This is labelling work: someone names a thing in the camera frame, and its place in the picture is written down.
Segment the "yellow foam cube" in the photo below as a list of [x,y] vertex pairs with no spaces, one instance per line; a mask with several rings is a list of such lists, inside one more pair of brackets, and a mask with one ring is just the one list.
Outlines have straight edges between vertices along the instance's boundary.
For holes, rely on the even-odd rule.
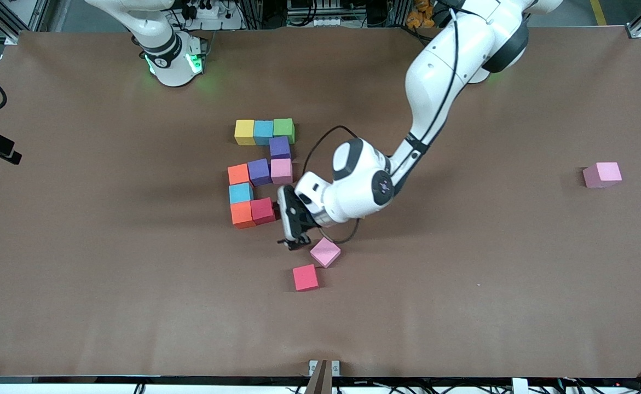
[[252,119],[238,119],[235,123],[234,138],[240,146],[255,146],[255,120]]

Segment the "green foam cube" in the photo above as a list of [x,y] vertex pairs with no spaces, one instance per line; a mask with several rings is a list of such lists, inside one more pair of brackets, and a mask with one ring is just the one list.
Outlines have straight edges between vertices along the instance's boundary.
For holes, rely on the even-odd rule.
[[295,144],[296,133],[293,119],[274,119],[273,137],[286,136],[289,144]]

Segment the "small metal bracket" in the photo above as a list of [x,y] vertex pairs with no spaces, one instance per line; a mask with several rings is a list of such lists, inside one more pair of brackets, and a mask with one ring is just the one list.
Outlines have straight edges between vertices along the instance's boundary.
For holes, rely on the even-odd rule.
[[[311,360],[308,362],[308,376],[312,376],[313,372],[315,371],[315,368],[317,367],[319,361],[317,360]],[[331,368],[331,375],[333,377],[340,377],[340,361],[331,361],[328,362]]]

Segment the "white power strip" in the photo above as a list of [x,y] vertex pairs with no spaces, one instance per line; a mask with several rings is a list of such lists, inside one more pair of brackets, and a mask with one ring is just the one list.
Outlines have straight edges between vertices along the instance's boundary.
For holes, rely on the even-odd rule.
[[233,31],[247,27],[236,0],[178,0],[177,21],[186,30]]
[[405,24],[411,0],[284,0],[287,26],[357,29]]

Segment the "pink foam cube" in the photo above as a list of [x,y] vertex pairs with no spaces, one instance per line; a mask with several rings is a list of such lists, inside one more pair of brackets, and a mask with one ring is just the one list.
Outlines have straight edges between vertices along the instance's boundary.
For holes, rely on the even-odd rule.
[[293,183],[292,159],[270,160],[270,176],[273,184],[284,185]]
[[310,250],[311,257],[323,268],[328,268],[340,256],[341,249],[334,242],[323,237]]

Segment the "orange foam cube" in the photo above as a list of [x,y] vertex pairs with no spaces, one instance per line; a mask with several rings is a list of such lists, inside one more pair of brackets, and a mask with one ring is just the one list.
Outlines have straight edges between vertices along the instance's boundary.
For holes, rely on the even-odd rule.
[[227,167],[228,182],[230,186],[250,183],[249,168],[247,163]]
[[231,222],[236,229],[246,229],[257,226],[252,215],[252,202],[245,200],[230,204]]

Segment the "pile of orange packets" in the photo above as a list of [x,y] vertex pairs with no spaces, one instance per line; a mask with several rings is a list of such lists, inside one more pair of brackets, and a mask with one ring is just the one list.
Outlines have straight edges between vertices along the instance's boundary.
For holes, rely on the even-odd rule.
[[430,29],[435,27],[433,0],[411,0],[405,25],[409,29]]

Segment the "pale mauve foam cube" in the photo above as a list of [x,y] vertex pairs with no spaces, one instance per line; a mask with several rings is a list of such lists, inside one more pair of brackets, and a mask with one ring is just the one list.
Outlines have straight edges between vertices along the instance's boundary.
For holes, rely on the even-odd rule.
[[582,174],[589,189],[605,189],[622,180],[618,162],[598,162],[585,168]]

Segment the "red foam cube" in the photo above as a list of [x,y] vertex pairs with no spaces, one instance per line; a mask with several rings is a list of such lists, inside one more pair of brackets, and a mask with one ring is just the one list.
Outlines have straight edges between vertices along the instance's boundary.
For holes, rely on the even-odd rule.
[[292,269],[292,275],[296,292],[304,292],[320,287],[317,268],[314,264],[295,267]]
[[275,222],[277,219],[274,202],[270,197],[251,200],[250,209],[252,212],[253,222],[256,226]]

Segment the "cyan foam cube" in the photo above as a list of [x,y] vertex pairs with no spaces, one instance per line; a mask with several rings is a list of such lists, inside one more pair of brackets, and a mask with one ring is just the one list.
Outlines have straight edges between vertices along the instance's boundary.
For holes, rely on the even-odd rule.
[[255,120],[253,122],[253,141],[257,146],[267,146],[274,137],[274,122],[272,120]]
[[231,184],[228,192],[231,205],[253,200],[253,187],[250,182]]

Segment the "purple foam cube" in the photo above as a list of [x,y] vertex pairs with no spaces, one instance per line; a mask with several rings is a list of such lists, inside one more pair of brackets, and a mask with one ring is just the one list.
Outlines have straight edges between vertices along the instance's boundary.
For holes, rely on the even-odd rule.
[[288,136],[272,137],[269,140],[270,159],[292,159],[292,152]]
[[270,163],[268,159],[251,160],[247,163],[250,182],[254,187],[272,184]]

